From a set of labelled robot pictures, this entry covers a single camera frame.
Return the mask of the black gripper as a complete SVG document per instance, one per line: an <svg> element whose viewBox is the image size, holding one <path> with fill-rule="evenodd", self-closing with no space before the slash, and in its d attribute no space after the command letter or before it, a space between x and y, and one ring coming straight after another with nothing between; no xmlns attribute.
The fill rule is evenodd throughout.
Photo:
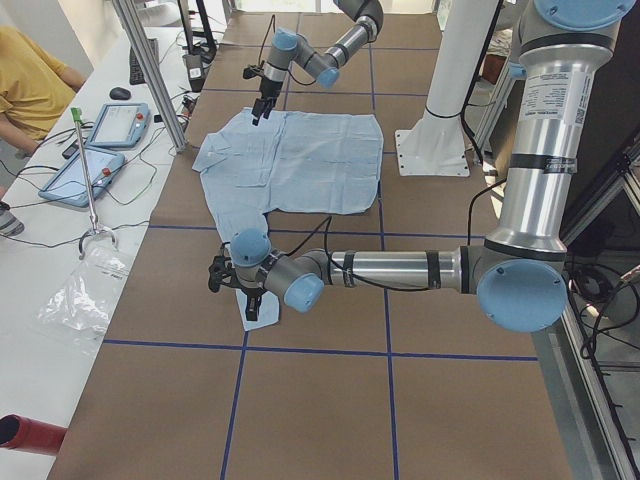
<svg viewBox="0 0 640 480"><path fill-rule="evenodd" d="M245 306L245 317L247 321L257 321L259 319L262 296L264 288L242 286L241 291L247 296Z"/></svg>
<svg viewBox="0 0 640 480"><path fill-rule="evenodd" d="M252 124L258 126L262 118L268 119L274 107L274 100L277 100L281 93L281 82L263 77L260 82L259 91L261 98L256 99L251 110Z"/></svg>

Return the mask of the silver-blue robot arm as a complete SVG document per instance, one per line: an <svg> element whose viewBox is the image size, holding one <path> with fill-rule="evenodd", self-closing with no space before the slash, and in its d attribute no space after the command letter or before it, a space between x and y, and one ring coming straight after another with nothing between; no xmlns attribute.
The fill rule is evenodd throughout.
<svg viewBox="0 0 640 480"><path fill-rule="evenodd" d="M355 53L376 41L384 21L383 9L378 1L337 1L335 5L354 21L354 25L325 52L314 49L302 34L278 28L274 32L267 58L244 69L245 79L261 79L260 97L255 100L251 110L253 125L270 116L293 63L320 86L329 89L338 80L340 69Z"/></svg>
<svg viewBox="0 0 640 480"><path fill-rule="evenodd" d="M417 47L425 47L427 43L429 45L437 45L439 42L438 34L438 20L436 14L431 13L431 4L434 1L381 1L384 13L385 13L385 26L384 35L393 35L402 37L409 43L406 45L417 45ZM585 202L583 198L588 198L589 189L594 190L596 184L603 182L605 179L605 172L612 170L615 167L617 160L613 160L614 152L619 148L621 143L627 140L627 137L631 134L631 131L636 127L638 120L634 120L635 114L631 113L632 108L626 105L627 101L633 100L635 88L632 83L632 73L637 73L638 64L634 60L636 42L639 43L639 1L637 5L633 7L633 10L622 21L620 30L618 48L616 57L609 63L608 66L601 70L596 76L597 85L595 87L594 94L592 96L592 106L590 107L589 119L586 123L585 133L581 140L581 145L578 150L578 166L579 173L575 176L570 187L570 193L568 197L568 204L565 208L564 224L570 220L570 215L576 215L579 204ZM492 134L495 140L496 152L495 159L497 160L498 170L500 175L504 175L507 157L509 156L508 150L512 148L513 140L515 137L515 117L517 105L522 95L522 85L516 85L510 94L509 104L507 112L499 115L500 120L496 127L495 134ZM318 96L313 94L295 93L288 102L289 109L302 108L303 99L313 100L309 103L311 110L322 110L323 98L318 100L324 94ZM392 100L393 96L381 96L381 94L375 94L378 96L377 100L379 111L378 121L382 125L382 129L385 135L385 151L391 152L394 147L391 146L391 130L392 127L404 128L409 126L409 120L405 119L403 115L413 116L417 115L418 100L422 100L421 96L400 96L399 98ZM405 240L409 237L415 238L429 238L432 243L428 248L456 248L456 245L465 243L466 240L463 236L466 234L466 209L468 202L471 200L476 189L485 186L484 173L481 167L472 167L471 176L467 178L462 177L401 177L397 173L397 168L392 166L395 160L391 153L384 154L384 160L382 163L383 173L381 177L382 188L382 200L380 226L384 223L384 229L387 234L391 236L402 237ZM476 233L480 237L488 233L494 226L496 226L496 214L494 213L493 204L500 201L495 200L498 197L498 193L494 194L494 200L480 200L480 206L476 207L479 211L476 211L477 215L474 217L477 221L475 224ZM356 220L363 220L366 216L336 216L334 221L336 222L333 228L338 230L338 233L346 236L353 236L353 233L357 230ZM270 221L272 228L280 229L279 232L284 232L287 228L293 231L298 229L300 233L304 228L311 228L313 221L319 221L320 214L303 215L298 213L280 212L274 211L270 215ZM396 243L388 242L387 248L400 248L404 245L407 247L409 243L406 241L398 241ZM475 243L482 243L480 240L474 240ZM231 321L231 325L236 327L236 330L242 331L246 328L258 329L263 326L268 326L277 323L278 321L278 301L265 298L264 310L266 312L266 320L262 320L257 325L251 326L244 319L244 313L241 311L244 309L245 300L240 297L244 297L241 293L237 292L239 300L235 303L233 308L230 307L227 313L227 320ZM316 309L316 313L320 311L328 311L332 300L345 300L346 306L355 306L355 301L365 298L364 294L336 294L326 293L323 295L323 300L319 303L319 308Z"/></svg>

